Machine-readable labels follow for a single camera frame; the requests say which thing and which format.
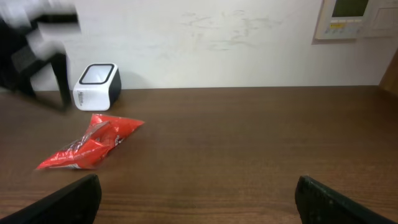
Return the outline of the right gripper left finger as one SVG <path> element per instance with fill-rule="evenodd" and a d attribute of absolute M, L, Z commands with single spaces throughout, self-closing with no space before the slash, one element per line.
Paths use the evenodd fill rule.
<path fill-rule="evenodd" d="M 89 174 L 2 218 L 1 223 L 93 223 L 101 196 L 99 177 Z"/>

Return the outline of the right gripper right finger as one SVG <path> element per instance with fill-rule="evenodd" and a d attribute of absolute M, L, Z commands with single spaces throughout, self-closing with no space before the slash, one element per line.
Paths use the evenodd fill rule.
<path fill-rule="evenodd" d="M 295 204 L 303 224 L 395 224 L 307 175 L 297 182 Z"/>

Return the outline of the red snack packet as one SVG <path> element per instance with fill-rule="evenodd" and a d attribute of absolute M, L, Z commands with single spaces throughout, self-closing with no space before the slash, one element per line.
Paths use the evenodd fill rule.
<path fill-rule="evenodd" d="M 36 169 L 92 169 L 143 124 L 136 119 L 93 114 L 80 139 L 51 155 Z"/>

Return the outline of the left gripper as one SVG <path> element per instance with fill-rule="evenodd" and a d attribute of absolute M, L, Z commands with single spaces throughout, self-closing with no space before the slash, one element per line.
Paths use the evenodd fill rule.
<path fill-rule="evenodd" d="M 30 79 L 50 63 L 65 111 L 72 103 L 66 54 L 55 50 L 47 58 L 39 57 L 28 41 L 41 23 L 77 25 L 78 14 L 67 1 L 1 1 L 1 87 L 33 93 Z"/>

